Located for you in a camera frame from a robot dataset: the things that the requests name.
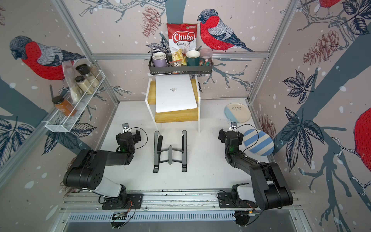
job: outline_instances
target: laptop stand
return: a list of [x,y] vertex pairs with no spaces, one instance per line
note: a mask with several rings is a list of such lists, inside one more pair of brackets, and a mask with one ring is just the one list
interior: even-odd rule
[[[183,142],[182,142],[182,149],[173,148],[171,145],[167,149],[161,149],[162,146],[162,139],[163,136],[160,135],[157,140],[157,136],[160,134],[159,131],[155,131],[155,141],[154,141],[154,160],[153,160],[153,172],[157,173],[160,163],[169,162],[172,164],[173,162],[182,163],[182,172],[187,171],[187,131],[183,130]],[[160,161],[161,152],[169,151],[169,159]],[[173,160],[173,151],[180,151],[182,152],[182,160]]]

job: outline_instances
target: white wire rack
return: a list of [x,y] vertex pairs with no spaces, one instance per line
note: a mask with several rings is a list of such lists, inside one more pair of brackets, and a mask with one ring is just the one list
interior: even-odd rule
[[81,114],[83,113],[84,109],[86,108],[86,106],[88,105],[88,103],[90,102],[94,94],[96,93],[96,91],[101,86],[101,83],[106,78],[106,76],[101,70],[99,71],[98,76],[101,76],[102,79],[99,82],[99,85],[94,88],[93,94],[89,95],[89,94],[86,94],[85,92],[77,103],[72,103],[70,94],[68,95],[68,97],[66,97],[66,99],[69,102],[71,102],[71,104],[74,106],[72,112],[76,110],[76,113],[74,115],[70,113],[68,116],[65,116],[60,110],[57,110],[55,114],[47,121],[45,127],[51,130],[52,132],[70,132],[72,127],[79,120]]

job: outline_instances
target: white table surface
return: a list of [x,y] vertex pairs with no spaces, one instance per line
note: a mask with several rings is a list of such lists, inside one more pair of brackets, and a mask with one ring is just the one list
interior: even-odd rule
[[[224,115],[224,107],[229,103],[246,105],[244,99],[202,100],[201,132],[197,133],[197,122],[162,123],[159,127],[163,136],[162,148],[172,145],[182,147],[182,131],[187,131],[187,172],[181,171],[181,163],[160,163],[159,172],[153,173],[154,132],[155,127],[144,101],[121,102],[107,132],[101,150],[115,151],[118,147],[116,135],[122,132],[122,124],[141,127],[148,135],[147,144],[135,150],[134,158],[127,166],[108,166],[104,175],[126,186],[128,190],[158,189],[218,189],[231,188],[234,184],[250,183],[250,176],[240,169],[233,168],[225,160],[224,144],[218,140],[220,129],[227,131],[230,121]],[[254,125],[252,119],[245,123]],[[245,125],[237,129],[241,133],[251,127]],[[142,141],[135,147],[142,146],[146,139],[140,130]],[[252,158],[268,162],[266,156],[252,155]],[[161,153],[161,160],[168,159],[168,152]],[[174,151],[173,159],[181,160],[181,152]]]

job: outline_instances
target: chip bag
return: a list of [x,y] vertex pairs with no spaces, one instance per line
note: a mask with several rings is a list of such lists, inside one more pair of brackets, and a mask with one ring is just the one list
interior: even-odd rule
[[167,24],[169,47],[173,61],[182,59],[187,65],[186,53],[196,50],[197,24]]

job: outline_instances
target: plate with leaf design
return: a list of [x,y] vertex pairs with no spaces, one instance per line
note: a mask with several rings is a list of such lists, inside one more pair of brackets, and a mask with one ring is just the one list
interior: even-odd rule
[[251,117],[251,112],[247,106],[241,103],[230,103],[224,108],[224,114],[228,120],[237,123],[247,122]]

